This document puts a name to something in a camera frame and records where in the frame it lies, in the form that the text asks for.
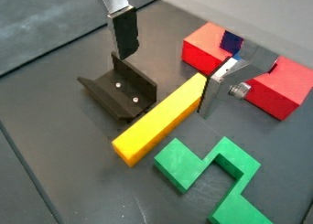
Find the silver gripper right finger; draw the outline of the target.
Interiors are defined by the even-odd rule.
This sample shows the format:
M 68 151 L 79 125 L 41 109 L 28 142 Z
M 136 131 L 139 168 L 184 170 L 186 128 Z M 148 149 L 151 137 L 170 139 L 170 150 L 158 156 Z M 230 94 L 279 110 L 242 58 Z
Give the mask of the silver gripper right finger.
M 206 78 L 206 85 L 198 107 L 199 115 L 206 119 L 222 102 L 231 98 L 242 100 L 249 91 L 247 80 L 265 74 L 277 62 L 278 54 L 269 49 L 251 46 L 242 47 L 227 58 L 214 73 Z

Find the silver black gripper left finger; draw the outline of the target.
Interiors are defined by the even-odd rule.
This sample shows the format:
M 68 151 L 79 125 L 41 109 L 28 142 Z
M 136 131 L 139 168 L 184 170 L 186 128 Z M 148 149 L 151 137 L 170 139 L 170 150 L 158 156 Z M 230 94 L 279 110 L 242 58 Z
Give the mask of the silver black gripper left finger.
M 99 0 L 107 10 L 107 24 L 115 38 L 120 59 L 127 59 L 138 50 L 138 27 L 135 7 L 128 0 Z

